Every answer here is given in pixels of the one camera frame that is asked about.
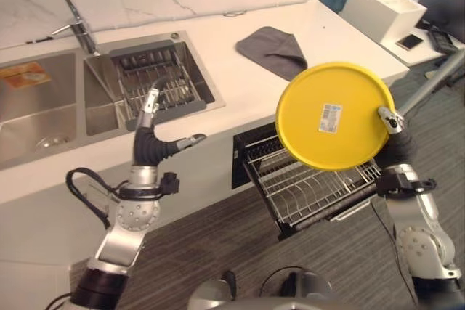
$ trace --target robotic hand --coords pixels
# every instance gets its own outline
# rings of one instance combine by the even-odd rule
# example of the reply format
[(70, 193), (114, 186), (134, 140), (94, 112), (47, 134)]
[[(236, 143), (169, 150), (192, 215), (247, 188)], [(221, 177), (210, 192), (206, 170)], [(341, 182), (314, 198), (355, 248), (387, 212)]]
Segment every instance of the robotic hand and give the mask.
[(160, 214), (158, 200), (178, 192), (175, 173), (158, 181), (158, 164), (175, 153), (199, 143), (203, 134), (173, 142), (159, 140), (153, 132), (161, 86), (152, 86), (141, 110), (134, 137), (129, 180), (113, 192), (118, 201), (116, 219), (94, 257), (90, 258), (78, 286), (64, 309), (114, 309), (124, 291), (129, 272), (144, 242), (145, 234)]
[(425, 309), (465, 309), (461, 271), (454, 263), (455, 247), (438, 221), (432, 191), (434, 180), (419, 180), (411, 166), (416, 146), (403, 119), (386, 107), (379, 115), (389, 132), (375, 157), (381, 167), (376, 181), (394, 221), (395, 238), (405, 256), (420, 305)]

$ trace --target white countertop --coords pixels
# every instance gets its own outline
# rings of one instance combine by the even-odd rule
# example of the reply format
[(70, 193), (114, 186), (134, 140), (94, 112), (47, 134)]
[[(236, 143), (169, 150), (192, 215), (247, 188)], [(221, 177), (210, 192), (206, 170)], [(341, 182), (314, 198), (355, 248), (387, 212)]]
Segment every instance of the white countertop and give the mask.
[[(247, 12), (237, 17), (211, 16), (153, 23), (96, 33), (95, 37), (98, 43), (105, 43), (187, 31), (226, 105), (157, 126), (159, 138), (172, 140), (197, 133), (213, 136), (263, 118), (272, 118), (288, 82), (235, 50), (237, 41), (266, 25), (293, 33), (309, 67), (323, 62), (349, 61), (372, 70), (388, 85), (408, 72), (406, 66), (319, 1)], [(73, 37), (18, 46), (0, 50), (0, 62), (76, 46)], [(127, 163), (131, 160), (132, 140), (133, 135), (127, 134), (0, 171), (0, 203), (61, 184), (71, 168), (87, 166), (101, 171)]]
[[(419, 28), (413, 28), (410, 31), (410, 34), (418, 36), (423, 41), (412, 48), (412, 50), (405, 50), (399, 45), (396, 44), (395, 40), (385, 40), (380, 43), (382, 47), (384, 47), (387, 51), (391, 52), (394, 56), (396, 56), (402, 63), (411, 67), (413, 65), (419, 65), (423, 62), (428, 62), (431, 60), (435, 60), (439, 57), (444, 56), (440, 52), (437, 52), (433, 49), (431, 40), (428, 37), (428, 31)], [(455, 39), (452, 36), (449, 36), (452, 40), (453, 44), (457, 46), (459, 49), (463, 49), (465, 47), (464, 43), (461, 43), (459, 40)]]

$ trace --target metal pole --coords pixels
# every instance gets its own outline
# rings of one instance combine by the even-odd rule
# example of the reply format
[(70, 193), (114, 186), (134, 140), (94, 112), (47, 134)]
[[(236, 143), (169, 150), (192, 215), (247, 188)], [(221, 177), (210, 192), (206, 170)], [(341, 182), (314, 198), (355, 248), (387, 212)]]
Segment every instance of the metal pole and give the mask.
[(402, 107), (399, 108), (398, 113), (405, 115), (410, 109), (415, 107), (423, 98), (432, 92), (438, 83), (440, 83), (446, 76), (453, 73), (465, 61), (465, 49), (457, 51), (451, 56), (437, 72), (417, 91), (415, 92)]

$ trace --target barcode label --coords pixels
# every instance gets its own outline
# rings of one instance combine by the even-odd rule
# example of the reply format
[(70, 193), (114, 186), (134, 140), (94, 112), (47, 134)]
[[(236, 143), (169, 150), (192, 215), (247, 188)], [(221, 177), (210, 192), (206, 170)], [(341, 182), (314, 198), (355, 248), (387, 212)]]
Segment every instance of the barcode label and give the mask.
[(342, 106), (324, 104), (318, 131), (335, 134), (341, 119)]

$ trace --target yellow plate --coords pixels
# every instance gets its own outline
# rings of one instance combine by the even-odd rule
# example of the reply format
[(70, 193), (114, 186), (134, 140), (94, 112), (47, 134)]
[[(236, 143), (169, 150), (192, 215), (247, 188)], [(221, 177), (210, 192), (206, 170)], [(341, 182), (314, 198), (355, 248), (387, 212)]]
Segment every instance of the yellow plate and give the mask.
[(290, 82), (278, 104), (276, 129), (297, 160), (343, 170), (370, 160), (386, 143), (380, 106), (395, 110), (378, 76), (352, 63), (326, 63)]

